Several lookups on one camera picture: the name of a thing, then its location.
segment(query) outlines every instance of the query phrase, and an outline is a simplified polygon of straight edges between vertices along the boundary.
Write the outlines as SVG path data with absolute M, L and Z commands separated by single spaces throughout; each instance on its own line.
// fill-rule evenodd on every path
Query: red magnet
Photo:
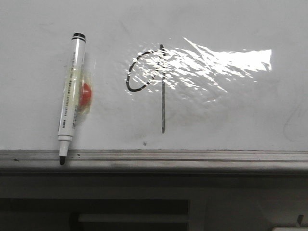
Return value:
M 91 97 L 92 97 L 91 87 L 87 83 L 82 84 L 79 106 L 83 107 L 87 105 L 91 101 Z

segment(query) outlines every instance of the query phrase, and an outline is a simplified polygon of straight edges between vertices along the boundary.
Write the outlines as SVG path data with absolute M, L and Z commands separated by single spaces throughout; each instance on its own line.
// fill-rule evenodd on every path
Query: whiteboard marker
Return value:
M 64 97 L 59 124 L 60 164 L 65 163 L 68 146 L 73 139 L 79 106 L 81 69 L 85 56 L 86 37 L 75 33 L 71 41 L 71 56 L 65 78 Z

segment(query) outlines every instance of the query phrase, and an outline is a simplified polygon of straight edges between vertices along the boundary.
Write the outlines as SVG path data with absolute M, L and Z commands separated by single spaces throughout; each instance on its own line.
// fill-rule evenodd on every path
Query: metal ledge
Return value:
M 308 173 L 308 152 L 202 150 L 1 150 L 0 172 Z

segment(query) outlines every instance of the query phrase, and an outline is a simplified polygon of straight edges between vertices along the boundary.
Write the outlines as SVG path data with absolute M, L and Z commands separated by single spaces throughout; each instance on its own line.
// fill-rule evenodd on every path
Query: white pen barrel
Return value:
M 58 132 L 60 156 L 67 155 L 68 145 L 75 132 L 85 46 L 85 36 L 80 33 L 75 33 L 71 41 L 71 56 L 65 78 L 64 97 Z

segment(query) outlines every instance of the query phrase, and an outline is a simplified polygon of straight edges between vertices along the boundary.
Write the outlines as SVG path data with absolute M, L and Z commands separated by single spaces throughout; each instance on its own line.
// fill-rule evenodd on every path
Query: whiteboard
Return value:
M 58 149 L 69 44 L 81 32 L 93 101 L 72 149 L 306 151 L 307 15 L 305 0 L 3 0 L 0 149 Z M 134 58 L 160 44 L 173 52 L 164 134 L 161 80 L 126 87 Z

